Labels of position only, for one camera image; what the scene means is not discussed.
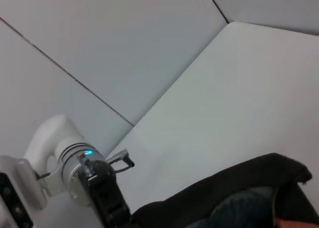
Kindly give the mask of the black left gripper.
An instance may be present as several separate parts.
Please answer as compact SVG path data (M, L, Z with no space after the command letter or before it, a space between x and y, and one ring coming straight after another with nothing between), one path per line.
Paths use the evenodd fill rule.
M103 161L93 161L90 166L93 176L88 179L88 193L103 228L130 228L131 213L114 169Z

